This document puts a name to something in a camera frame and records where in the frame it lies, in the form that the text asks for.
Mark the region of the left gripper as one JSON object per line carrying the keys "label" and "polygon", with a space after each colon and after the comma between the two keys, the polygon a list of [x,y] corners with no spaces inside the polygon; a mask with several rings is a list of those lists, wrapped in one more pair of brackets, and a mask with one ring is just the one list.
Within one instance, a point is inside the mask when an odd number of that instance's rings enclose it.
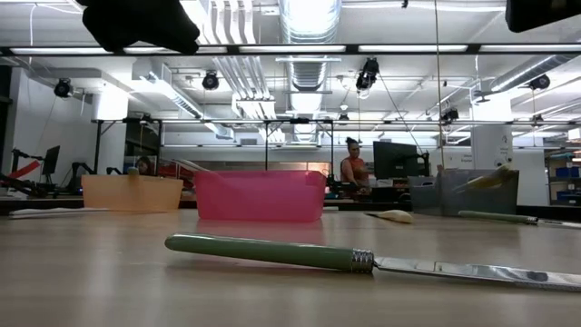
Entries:
{"label": "left gripper", "polygon": [[137,42],[195,54],[201,34],[179,0],[80,0],[83,24],[106,51],[121,53]]}

